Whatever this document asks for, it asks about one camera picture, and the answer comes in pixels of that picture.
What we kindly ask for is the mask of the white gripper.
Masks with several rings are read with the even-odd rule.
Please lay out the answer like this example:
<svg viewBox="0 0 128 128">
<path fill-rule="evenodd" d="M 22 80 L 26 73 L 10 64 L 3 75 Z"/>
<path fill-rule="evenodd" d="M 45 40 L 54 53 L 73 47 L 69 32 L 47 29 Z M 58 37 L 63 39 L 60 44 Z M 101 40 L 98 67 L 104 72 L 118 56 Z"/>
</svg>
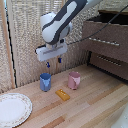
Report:
<svg viewBox="0 0 128 128">
<path fill-rule="evenodd" d="M 40 62 L 62 55 L 67 51 L 67 44 L 61 43 L 52 48 L 41 47 L 36 49 L 37 58 Z M 58 58 L 58 63 L 62 63 L 62 58 Z M 50 68 L 50 63 L 46 62 L 47 68 Z"/>
</svg>

